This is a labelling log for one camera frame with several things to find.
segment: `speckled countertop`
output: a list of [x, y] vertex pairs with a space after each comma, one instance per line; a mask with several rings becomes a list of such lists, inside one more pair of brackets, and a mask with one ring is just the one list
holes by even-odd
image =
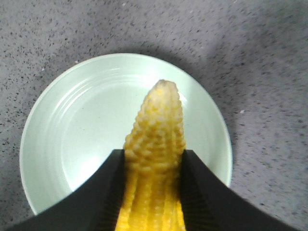
[[75, 61], [115, 52], [198, 80], [231, 135], [231, 188], [308, 230], [307, 11], [304, 0], [1, 1], [0, 230], [33, 215], [19, 145], [35, 100]]

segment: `corn on the cob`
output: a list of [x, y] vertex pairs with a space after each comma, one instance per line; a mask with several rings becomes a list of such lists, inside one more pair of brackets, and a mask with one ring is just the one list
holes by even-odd
[[179, 195], [185, 146], [178, 89], [160, 80], [126, 137], [126, 185], [116, 231], [185, 230]]

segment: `black holder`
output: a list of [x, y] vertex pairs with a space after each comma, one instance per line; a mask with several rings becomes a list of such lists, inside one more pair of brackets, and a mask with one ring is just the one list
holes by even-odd
[[[65, 199], [7, 231], [114, 231], [124, 192], [124, 150]], [[187, 231], [297, 231], [225, 186], [192, 150], [182, 157], [180, 200]]]

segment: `pale green plate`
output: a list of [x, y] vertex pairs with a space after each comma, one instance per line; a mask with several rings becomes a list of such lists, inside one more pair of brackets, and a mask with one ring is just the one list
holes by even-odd
[[144, 96], [160, 79], [174, 81], [184, 112], [187, 149], [229, 186], [232, 153], [217, 106], [191, 76], [139, 54], [109, 54], [77, 64], [41, 94], [20, 148], [23, 187], [35, 214], [57, 203], [121, 149]]

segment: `white plate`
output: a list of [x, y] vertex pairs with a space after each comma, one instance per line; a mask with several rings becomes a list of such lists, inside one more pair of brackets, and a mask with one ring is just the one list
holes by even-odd
[[188, 74], [156, 58], [110, 54], [73, 66], [41, 94], [20, 148], [22, 184], [35, 214], [70, 194], [121, 149], [143, 98], [160, 79], [174, 81], [184, 112], [187, 149], [229, 186], [231, 144], [208, 93]]

